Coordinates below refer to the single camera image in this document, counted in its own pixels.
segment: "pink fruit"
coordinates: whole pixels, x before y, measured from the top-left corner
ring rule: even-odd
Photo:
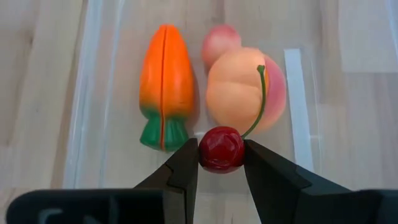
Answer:
[[[201,57],[206,67],[210,68],[222,54],[241,46],[241,37],[234,28],[226,24],[215,26],[203,41]]]

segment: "green stem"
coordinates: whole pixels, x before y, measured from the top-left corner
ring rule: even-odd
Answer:
[[[262,101],[261,101],[261,107],[260,107],[260,113],[255,120],[255,122],[252,124],[252,126],[242,135],[242,138],[244,139],[250,132],[253,131],[253,129],[257,126],[257,124],[260,122],[262,114],[264,113],[264,108],[266,105],[266,81],[264,78],[264,70],[266,67],[264,65],[259,65],[257,66],[257,71],[260,73],[261,77],[261,87],[262,87]]]

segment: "transparent plastic bin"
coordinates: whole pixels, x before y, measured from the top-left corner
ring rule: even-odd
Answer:
[[[389,169],[388,184],[354,182],[354,172],[345,172],[350,167],[356,172],[362,166],[372,168],[374,162],[357,161],[359,165],[350,166],[346,152],[352,155],[353,150],[359,157],[369,150],[361,152],[352,145],[341,148],[342,143],[348,144],[346,141],[353,138],[345,137],[352,129],[342,125],[350,121],[350,116],[366,119],[368,114],[347,109],[352,106],[350,99],[355,93],[348,93],[347,83],[354,81],[347,81],[345,77],[345,66],[350,64],[344,55],[350,55],[343,55],[344,49],[336,40],[344,39],[341,37],[342,23],[338,19],[344,18],[341,12],[345,8],[339,2],[89,0],[64,187],[133,187],[170,157],[170,154],[149,149],[139,142],[147,121],[139,110],[142,61],[152,35],[163,23],[174,24],[180,29],[190,54],[200,112],[193,132],[199,140],[207,130],[216,126],[206,112],[206,75],[200,58],[201,44],[214,25],[227,23],[241,34],[243,45],[261,49],[287,74],[289,94],[285,113],[270,130],[252,134],[250,139],[299,165],[304,158],[311,163],[313,172],[351,189],[398,187],[398,183],[392,180],[396,166]],[[392,3],[386,1],[383,6],[389,9]],[[396,46],[396,36],[393,35],[396,17],[393,17],[392,10],[387,11],[387,22],[390,22],[392,31],[388,41]],[[287,65],[286,50],[289,49],[298,52],[300,57],[293,56],[290,58],[293,62]],[[398,62],[396,55],[393,56],[393,60]],[[394,66],[387,66],[389,70],[382,72],[393,73]],[[302,106],[305,109],[292,114],[297,102],[304,102]],[[361,129],[375,125],[379,123],[371,123],[369,127],[364,125]],[[371,136],[371,133],[358,133],[355,138],[366,136]],[[260,223],[243,168],[225,175],[211,174],[199,168],[195,223]]]

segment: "toy peach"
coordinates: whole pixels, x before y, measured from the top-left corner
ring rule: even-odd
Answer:
[[[223,126],[245,132],[256,120],[262,101],[261,79],[256,70],[265,65],[266,105],[254,132],[270,128],[286,103],[285,79],[277,64],[260,50],[243,47],[227,51],[210,68],[206,103]]]
[[[184,41],[172,25],[162,25],[144,59],[139,102],[148,119],[141,143],[175,151],[188,140],[185,121],[193,111],[193,72]]]

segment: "clear plastic container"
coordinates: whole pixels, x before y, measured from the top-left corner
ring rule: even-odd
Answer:
[[[396,15],[394,1],[89,0],[64,186],[133,187],[170,157],[139,142],[142,61],[163,23],[180,29],[195,71],[196,137],[216,126],[200,49],[227,23],[287,76],[285,113],[249,138],[351,189],[398,187]],[[243,168],[199,168],[195,223],[259,223]]]

